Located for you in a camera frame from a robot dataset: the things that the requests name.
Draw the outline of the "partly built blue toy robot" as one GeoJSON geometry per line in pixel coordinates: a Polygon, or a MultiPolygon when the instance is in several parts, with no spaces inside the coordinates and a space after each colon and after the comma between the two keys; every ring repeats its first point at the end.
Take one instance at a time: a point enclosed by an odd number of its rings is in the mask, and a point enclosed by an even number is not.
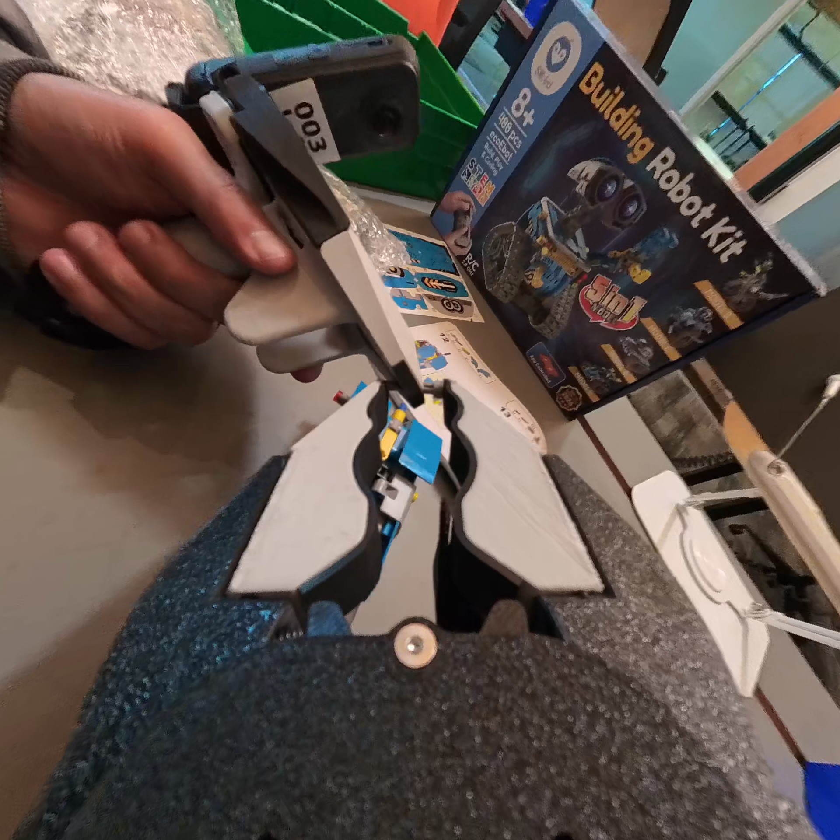
{"type": "Polygon", "coordinates": [[[374,403],[363,398],[340,421],[340,410],[326,423],[328,454],[328,547],[333,565],[352,562],[373,548],[373,527],[381,538],[385,558],[416,498],[418,479],[433,484],[442,455],[442,439],[408,412],[408,405],[389,403],[388,417],[380,432],[381,465],[373,471],[374,403]]]}

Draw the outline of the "person's left hand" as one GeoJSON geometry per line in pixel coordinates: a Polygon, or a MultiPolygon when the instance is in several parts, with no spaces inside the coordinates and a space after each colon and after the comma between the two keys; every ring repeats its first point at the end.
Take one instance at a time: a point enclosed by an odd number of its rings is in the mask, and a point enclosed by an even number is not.
{"type": "Polygon", "coordinates": [[[38,263],[75,313],[135,348],[206,342],[238,288],[161,224],[194,216],[269,277],[296,265],[233,176],[157,104],[28,73],[11,97],[2,149],[14,257],[38,263]]]}

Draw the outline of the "instruction booklet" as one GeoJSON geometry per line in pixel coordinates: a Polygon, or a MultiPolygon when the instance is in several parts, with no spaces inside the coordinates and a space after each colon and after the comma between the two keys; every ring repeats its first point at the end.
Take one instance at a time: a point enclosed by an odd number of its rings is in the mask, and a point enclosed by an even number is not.
{"type": "Polygon", "coordinates": [[[453,323],[422,324],[409,328],[409,333],[413,336],[419,372],[425,385],[444,380],[462,385],[529,438],[542,455],[548,454],[545,436],[536,419],[478,356],[453,323]]]}

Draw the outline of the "dark brown board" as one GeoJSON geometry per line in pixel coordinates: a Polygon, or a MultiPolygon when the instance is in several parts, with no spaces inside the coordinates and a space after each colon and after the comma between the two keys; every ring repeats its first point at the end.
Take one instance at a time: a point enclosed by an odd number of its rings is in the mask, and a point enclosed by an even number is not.
{"type": "MultiPolygon", "coordinates": [[[[775,454],[839,373],[839,289],[736,334],[707,354],[717,377],[775,454]]],[[[809,424],[784,460],[839,536],[839,397],[809,424]]]]}

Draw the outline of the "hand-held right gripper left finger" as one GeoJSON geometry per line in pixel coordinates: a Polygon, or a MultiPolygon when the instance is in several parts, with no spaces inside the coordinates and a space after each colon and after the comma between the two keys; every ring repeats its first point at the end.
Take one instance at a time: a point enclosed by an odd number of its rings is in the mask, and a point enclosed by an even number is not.
{"type": "Polygon", "coordinates": [[[372,383],[291,448],[232,570],[227,596],[287,601],[299,617],[317,602],[353,613],[382,573],[379,433],[388,392],[372,383]]]}

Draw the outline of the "grey desk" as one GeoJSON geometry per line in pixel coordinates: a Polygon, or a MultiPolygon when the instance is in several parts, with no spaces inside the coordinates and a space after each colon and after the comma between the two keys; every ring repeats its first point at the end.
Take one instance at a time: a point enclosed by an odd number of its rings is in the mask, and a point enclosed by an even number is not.
{"type": "MultiPolygon", "coordinates": [[[[568,424],[494,314],[458,328],[561,457],[647,542],[629,491],[669,467],[627,400],[568,424]]],[[[2,837],[39,797],[79,706],[162,564],[255,471],[370,381],[361,358],[309,385],[269,374],[225,331],[202,346],[113,356],[2,317],[2,837]]],[[[421,485],[354,635],[432,619],[438,499],[421,485]]],[[[838,708],[791,637],[770,629],[749,703],[777,785],[838,764],[838,708]]]]}

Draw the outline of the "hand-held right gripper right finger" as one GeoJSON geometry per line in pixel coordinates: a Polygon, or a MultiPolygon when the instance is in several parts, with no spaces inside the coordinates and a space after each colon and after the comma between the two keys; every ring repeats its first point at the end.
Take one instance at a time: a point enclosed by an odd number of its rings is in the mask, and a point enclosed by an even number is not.
{"type": "Polygon", "coordinates": [[[530,437],[464,386],[440,386],[457,540],[542,595],[603,593],[604,580],[530,437]]]}

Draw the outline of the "blue sticker sheet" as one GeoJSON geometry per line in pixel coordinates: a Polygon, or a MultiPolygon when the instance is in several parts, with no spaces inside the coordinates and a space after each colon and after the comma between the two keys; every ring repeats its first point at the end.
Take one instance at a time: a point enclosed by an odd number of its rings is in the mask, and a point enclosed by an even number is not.
{"type": "Polygon", "coordinates": [[[485,321],[443,241],[400,227],[385,229],[407,254],[405,261],[382,274],[385,289],[404,316],[485,321]]]}

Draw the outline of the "dark blue kit box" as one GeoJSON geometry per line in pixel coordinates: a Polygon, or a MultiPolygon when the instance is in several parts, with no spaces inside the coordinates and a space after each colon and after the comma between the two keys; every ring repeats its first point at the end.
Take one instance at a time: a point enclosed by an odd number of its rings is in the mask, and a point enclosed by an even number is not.
{"type": "Polygon", "coordinates": [[[563,415],[825,296],[579,2],[552,2],[431,220],[563,415]]]}

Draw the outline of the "person's left forearm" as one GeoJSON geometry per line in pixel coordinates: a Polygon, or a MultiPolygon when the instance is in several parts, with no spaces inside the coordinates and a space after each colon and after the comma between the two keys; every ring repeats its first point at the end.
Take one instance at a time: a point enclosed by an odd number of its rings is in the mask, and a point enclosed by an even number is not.
{"type": "Polygon", "coordinates": [[[1,113],[3,121],[17,84],[30,73],[80,78],[51,59],[21,6],[15,1],[2,1],[1,113]]]}

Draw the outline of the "crumpled clear plastic bag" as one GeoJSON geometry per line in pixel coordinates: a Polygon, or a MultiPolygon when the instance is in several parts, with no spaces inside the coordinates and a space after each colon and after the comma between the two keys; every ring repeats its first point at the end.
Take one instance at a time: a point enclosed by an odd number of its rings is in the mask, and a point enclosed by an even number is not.
{"type": "Polygon", "coordinates": [[[411,150],[419,134],[419,65],[401,35],[342,39],[245,55],[235,2],[16,2],[51,59],[100,88],[168,98],[204,127],[198,100],[222,79],[254,78],[295,130],[378,270],[402,244],[327,166],[411,150]]]}

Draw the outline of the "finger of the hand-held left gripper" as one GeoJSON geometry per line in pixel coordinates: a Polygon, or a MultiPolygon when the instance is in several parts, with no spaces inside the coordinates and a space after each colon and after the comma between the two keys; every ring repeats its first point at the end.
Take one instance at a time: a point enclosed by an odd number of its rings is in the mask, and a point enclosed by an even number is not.
{"type": "Polygon", "coordinates": [[[320,253],[353,309],[381,380],[408,405],[423,405],[413,336],[359,237],[351,229],[342,231],[321,245],[320,253]]]}

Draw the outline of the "green plastic bin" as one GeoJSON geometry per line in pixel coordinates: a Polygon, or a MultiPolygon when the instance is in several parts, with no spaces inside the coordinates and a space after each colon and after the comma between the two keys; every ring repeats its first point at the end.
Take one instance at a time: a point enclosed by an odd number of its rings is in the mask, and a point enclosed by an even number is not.
{"type": "Polygon", "coordinates": [[[419,135],[411,150],[373,154],[329,165],[346,182],[436,201],[484,113],[426,34],[378,1],[236,1],[245,46],[253,52],[376,35],[402,35],[421,71],[419,135]]]}

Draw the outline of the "blue plastic bin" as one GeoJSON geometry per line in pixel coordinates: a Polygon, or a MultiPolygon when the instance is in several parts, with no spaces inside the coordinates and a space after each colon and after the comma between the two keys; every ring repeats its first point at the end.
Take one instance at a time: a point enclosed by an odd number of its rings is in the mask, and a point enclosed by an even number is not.
{"type": "Polygon", "coordinates": [[[839,764],[807,762],[804,766],[805,805],[822,839],[839,839],[839,764]]]}

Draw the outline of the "red plastic bin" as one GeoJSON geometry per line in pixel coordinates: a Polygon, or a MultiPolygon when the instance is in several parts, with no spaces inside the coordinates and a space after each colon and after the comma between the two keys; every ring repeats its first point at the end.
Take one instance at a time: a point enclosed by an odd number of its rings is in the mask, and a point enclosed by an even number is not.
{"type": "Polygon", "coordinates": [[[413,35],[425,33],[439,46],[459,1],[384,1],[407,21],[413,35]]]}

